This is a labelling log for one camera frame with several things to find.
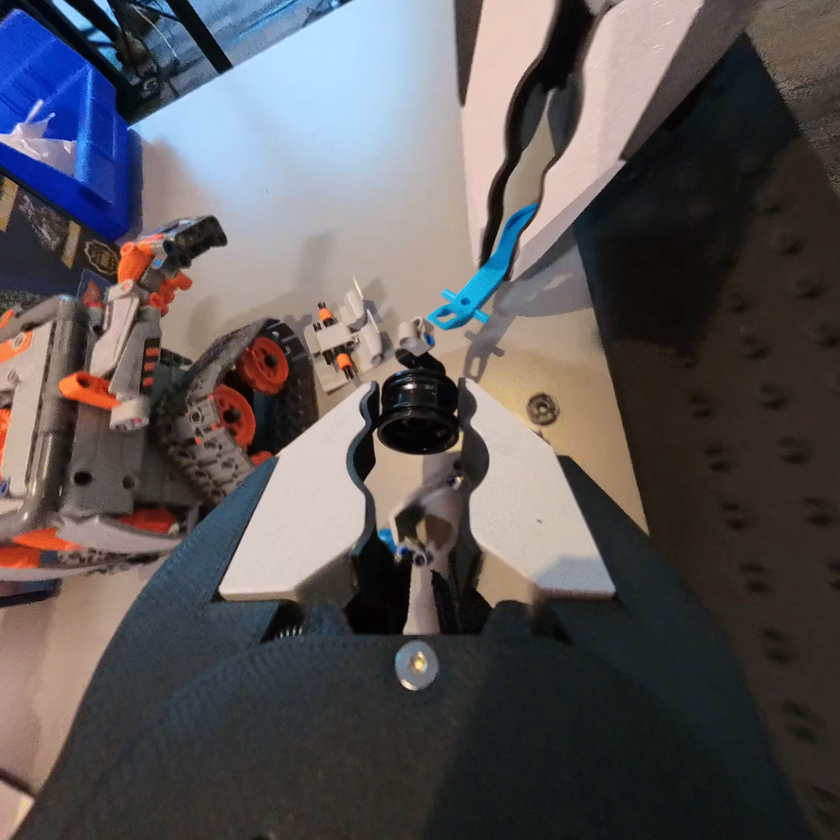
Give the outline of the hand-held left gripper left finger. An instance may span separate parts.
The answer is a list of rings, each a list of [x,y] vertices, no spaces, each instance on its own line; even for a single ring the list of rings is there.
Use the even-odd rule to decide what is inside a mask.
[[[334,602],[360,589],[359,558],[375,537],[365,480],[375,466],[380,387],[347,395],[280,451],[220,582],[227,602]]]

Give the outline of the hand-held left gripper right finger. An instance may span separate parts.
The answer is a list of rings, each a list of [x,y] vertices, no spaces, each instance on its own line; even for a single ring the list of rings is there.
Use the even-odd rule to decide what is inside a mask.
[[[458,383],[458,420],[458,591],[492,607],[612,599],[613,579],[552,447],[469,379]]]

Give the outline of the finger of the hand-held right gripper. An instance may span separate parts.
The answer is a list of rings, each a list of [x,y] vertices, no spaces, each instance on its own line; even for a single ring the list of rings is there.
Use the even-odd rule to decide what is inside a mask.
[[[574,130],[542,178],[511,279],[550,248],[702,81],[755,14],[753,1],[625,1],[585,52]]]
[[[529,142],[529,102],[556,60],[574,58],[578,36],[578,2],[463,2],[463,154],[477,266],[497,241],[508,182]]]

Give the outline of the grey curved panel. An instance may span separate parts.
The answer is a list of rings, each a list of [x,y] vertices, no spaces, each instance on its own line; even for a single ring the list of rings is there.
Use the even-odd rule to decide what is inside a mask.
[[[459,456],[425,476],[388,515],[395,560],[415,566],[444,562],[458,537],[466,490]]]

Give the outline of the small black wheel assembly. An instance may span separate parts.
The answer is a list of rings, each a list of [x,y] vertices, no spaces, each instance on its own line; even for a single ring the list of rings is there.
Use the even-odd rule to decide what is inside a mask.
[[[377,436],[400,454],[442,454],[459,440],[458,400],[457,384],[445,373],[424,368],[394,373],[382,385]]]

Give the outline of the blue plastic separator tool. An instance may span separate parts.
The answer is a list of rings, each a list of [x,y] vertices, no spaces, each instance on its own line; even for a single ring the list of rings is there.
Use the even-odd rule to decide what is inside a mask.
[[[482,308],[508,275],[520,235],[531,222],[538,206],[533,203],[509,216],[487,262],[458,292],[442,291],[445,303],[427,316],[428,322],[445,331],[463,328],[472,320],[481,324],[488,322],[489,316]]]

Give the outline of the small white blue connector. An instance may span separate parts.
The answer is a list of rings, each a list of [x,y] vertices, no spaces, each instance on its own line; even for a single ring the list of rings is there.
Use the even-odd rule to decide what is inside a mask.
[[[416,316],[398,325],[395,358],[404,368],[437,369],[438,361],[432,355],[435,346],[434,331],[424,317]]]

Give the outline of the small grey orange connector assembly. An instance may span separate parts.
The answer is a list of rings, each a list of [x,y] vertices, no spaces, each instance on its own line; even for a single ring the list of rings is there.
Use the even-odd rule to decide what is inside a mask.
[[[385,339],[373,305],[354,277],[337,306],[317,301],[303,331],[309,360],[326,396],[358,385],[385,359]]]

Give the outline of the black perforated board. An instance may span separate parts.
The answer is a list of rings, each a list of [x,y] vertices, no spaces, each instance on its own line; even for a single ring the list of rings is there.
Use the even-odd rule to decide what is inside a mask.
[[[838,196],[746,36],[574,233],[649,534],[838,838]]]

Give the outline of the grey orange tracked toy robot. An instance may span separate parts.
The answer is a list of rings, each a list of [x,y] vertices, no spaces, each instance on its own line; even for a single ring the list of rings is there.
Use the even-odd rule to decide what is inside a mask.
[[[227,244],[215,216],[123,245],[117,279],[2,317],[2,596],[165,557],[319,419],[312,363],[262,316],[195,361],[163,319]]]

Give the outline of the blue cardboard box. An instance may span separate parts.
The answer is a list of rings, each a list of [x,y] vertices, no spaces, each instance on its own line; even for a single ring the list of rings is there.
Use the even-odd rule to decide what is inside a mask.
[[[119,248],[89,227],[1,178],[1,313],[57,295],[83,299],[117,282]]]

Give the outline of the blue plastic bin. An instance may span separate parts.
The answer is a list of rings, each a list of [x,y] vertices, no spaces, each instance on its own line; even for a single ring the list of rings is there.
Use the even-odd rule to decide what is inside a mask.
[[[131,228],[136,156],[113,85],[21,9],[1,25],[2,170],[100,235]]]

